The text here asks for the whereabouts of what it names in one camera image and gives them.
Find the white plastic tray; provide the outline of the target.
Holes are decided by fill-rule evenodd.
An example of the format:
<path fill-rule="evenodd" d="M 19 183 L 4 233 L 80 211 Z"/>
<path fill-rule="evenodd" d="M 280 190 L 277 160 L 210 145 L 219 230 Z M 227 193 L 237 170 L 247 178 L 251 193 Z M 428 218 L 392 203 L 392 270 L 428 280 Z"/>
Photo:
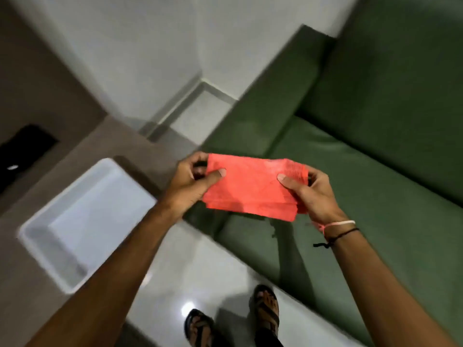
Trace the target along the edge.
<path fill-rule="evenodd" d="M 77 292 L 157 200 L 111 158 L 27 220 L 18 239 L 66 295 Z"/>

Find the person's right forearm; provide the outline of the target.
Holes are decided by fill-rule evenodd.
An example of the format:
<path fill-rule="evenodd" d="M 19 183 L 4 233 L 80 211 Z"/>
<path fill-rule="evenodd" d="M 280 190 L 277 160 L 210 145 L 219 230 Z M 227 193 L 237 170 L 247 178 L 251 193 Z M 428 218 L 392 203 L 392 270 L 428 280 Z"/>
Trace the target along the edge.
<path fill-rule="evenodd" d="M 352 220 L 317 224 L 375 347 L 458 347 L 402 286 Z"/>

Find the person's left forearm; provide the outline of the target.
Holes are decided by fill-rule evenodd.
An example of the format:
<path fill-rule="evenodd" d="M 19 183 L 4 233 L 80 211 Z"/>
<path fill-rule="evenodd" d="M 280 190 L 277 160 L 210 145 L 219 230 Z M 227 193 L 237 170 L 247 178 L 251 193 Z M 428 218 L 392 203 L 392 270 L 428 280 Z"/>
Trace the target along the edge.
<path fill-rule="evenodd" d="M 113 347 L 168 230 L 185 209 L 158 202 L 25 347 Z"/>

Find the person's left hand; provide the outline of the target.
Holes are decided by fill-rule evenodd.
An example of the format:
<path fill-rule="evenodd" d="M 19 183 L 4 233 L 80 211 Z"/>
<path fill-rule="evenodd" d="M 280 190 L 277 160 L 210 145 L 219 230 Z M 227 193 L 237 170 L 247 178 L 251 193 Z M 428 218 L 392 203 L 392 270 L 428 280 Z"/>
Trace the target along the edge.
<path fill-rule="evenodd" d="M 197 151 L 178 162 L 177 169 L 157 207 L 166 211 L 173 219 L 179 220 L 187 210 L 200 201 L 208 189 L 200 189 L 197 186 L 197 169 L 206 168 L 201 164 L 207 164 L 208 158 L 209 154 Z"/>

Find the green sofa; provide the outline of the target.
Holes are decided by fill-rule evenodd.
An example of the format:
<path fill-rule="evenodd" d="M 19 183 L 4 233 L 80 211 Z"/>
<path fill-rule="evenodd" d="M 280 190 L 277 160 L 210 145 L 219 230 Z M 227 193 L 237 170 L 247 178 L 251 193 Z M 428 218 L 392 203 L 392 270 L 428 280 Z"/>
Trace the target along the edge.
<path fill-rule="evenodd" d="M 463 347 L 463 0 L 358 0 L 336 38 L 300 26 L 200 147 L 326 173 Z"/>

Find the black sandal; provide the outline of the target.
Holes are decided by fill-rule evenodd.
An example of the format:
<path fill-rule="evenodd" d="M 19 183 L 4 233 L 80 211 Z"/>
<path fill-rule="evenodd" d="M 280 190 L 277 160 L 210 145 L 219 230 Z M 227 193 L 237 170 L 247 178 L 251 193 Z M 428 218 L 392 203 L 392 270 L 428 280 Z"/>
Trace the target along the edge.
<path fill-rule="evenodd" d="M 184 334 L 191 347 L 213 347 L 214 321 L 198 309 L 192 309 L 184 321 Z"/>
<path fill-rule="evenodd" d="M 258 284 L 251 296 L 250 307 L 258 330 L 263 329 L 277 338 L 280 310 L 275 292 L 268 285 Z"/>

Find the black flat object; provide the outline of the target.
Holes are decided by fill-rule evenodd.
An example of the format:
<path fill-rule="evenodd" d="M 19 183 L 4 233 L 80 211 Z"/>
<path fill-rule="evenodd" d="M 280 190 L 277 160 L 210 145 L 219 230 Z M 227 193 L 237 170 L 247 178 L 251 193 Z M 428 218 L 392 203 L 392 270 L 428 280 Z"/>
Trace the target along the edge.
<path fill-rule="evenodd" d="M 58 142 L 43 128 L 28 124 L 0 145 L 0 194 Z"/>

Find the red cloth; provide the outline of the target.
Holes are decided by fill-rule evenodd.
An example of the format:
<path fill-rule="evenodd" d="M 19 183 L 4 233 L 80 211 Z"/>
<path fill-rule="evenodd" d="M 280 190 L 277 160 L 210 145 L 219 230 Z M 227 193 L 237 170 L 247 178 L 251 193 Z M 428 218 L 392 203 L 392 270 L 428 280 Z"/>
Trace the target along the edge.
<path fill-rule="evenodd" d="M 206 208 L 258 215 L 292 222 L 307 209 L 277 176 L 308 184 L 306 165 L 289 159 L 259 159 L 210 153 L 206 175 L 225 169 L 226 175 L 204 194 Z"/>

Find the person's right hand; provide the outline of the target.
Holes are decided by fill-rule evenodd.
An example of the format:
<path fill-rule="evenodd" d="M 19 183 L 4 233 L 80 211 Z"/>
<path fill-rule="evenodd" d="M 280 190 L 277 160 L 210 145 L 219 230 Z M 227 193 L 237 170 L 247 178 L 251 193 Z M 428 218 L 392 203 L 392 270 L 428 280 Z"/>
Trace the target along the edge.
<path fill-rule="evenodd" d="M 315 223 L 327 224 L 348 221 L 349 217 L 340 209 L 329 177 L 326 173 L 307 166 L 310 185 L 306 193 L 294 193 L 305 205 L 310 219 Z"/>

